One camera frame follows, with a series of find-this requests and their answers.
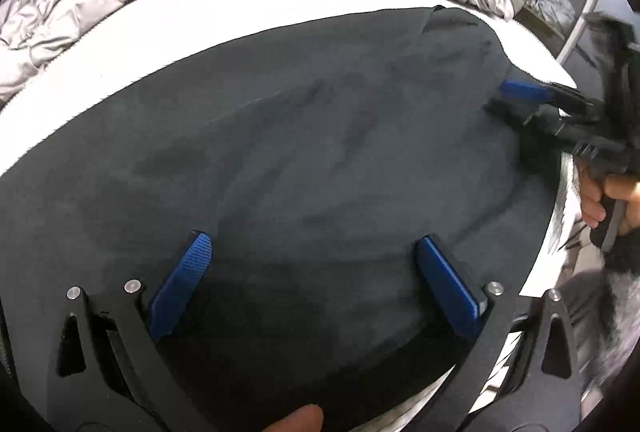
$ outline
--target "silver bolt head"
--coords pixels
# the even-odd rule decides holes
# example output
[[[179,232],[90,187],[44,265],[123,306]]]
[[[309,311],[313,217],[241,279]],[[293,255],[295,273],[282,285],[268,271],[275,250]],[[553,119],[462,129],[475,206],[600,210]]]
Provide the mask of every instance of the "silver bolt head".
[[[141,287],[142,287],[142,282],[140,282],[138,279],[131,279],[130,281],[127,281],[125,283],[124,291],[126,291],[127,293],[135,293]]]
[[[557,289],[550,289],[549,291],[546,292],[546,294],[554,302],[558,302],[562,298],[562,295]]]
[[[486,291],[490,295],[494,295],[495,297],[500,297],[504,293],[504,286],[497,281],[491,281],[486,285]]]
[[[66,297],[69,300],[75,300],[76,298],[80,297],[81,293],[82,290],[78,286],[70,287],[66,292]]]

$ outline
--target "gray fur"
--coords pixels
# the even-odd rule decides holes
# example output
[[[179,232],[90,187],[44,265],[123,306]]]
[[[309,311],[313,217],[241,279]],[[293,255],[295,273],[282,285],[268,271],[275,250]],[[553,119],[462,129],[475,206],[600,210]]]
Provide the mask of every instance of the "gray fur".
[[[617,375],[640,337],[640,277],[630,273],[607,273],[614,297],[612,333],[603,339],[598,358],[596,382]]]

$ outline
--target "black fabric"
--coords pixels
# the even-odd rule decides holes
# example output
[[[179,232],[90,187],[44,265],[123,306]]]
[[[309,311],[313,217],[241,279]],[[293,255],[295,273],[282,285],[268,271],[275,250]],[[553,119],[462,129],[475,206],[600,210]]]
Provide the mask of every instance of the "black fabric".
[[[483,109],[505,78],[527,76],[475,16],[382,10],[210,48],[75,118],[0,178],[23,392],[43,407],[71,285],[165,273],[200,229],[212,265],[161,350],[216,422],[317,402],[344,431],[415,394],[460,344],[412,244],[437,233],[479,282],[519,289],[553,210],[557,156],[528,173]]]
[[[640,229],[618,237],[605,262],[611,271],[640,275]]]
[[[562,299],[569,313],[577,346],[582,389],[587,389],[597,370],[597,356],[603,335],[609,335],[612,296],[604,271],[583,271],[562,287]]]

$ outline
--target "finger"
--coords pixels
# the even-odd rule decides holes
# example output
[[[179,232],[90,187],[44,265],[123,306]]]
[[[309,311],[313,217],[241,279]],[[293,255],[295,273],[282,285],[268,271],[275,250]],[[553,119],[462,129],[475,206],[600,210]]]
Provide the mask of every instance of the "finger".
[[[640,184],[632,176],[609,175],[604,181],[604,192],[612,199],[640,204]]]
[[[584,170],[580,173],[580,197],[600,202],[602,199],[602,188],[600,185],[591,179],[588,171]]]
[[[587,225],[591,228],[597,228],[598,225],[600,224],[599,221],[596,221],[594,218],[592,218],[591,216],[588,216],[584,212],[582,213],[582,221],[587,223]]]
[[[323,420],[324,415],[318,405],[306,405],[268,426],[263,432],[320,432]]]
[[[633,201],[633,199],[634,197],[632,197],[632,201],[626,206],[624,221],[626,223],[626,228],[624,228],[625,233],[640,228],[640,202]]]
[[[582,208],[583,216],[586,215],[598,222],[604,221],[607,217],[607,211],[604,209],[604,206],[595,202],[593,199],[589,199],[588,197],[582,198],[582,204],[580,206]]]

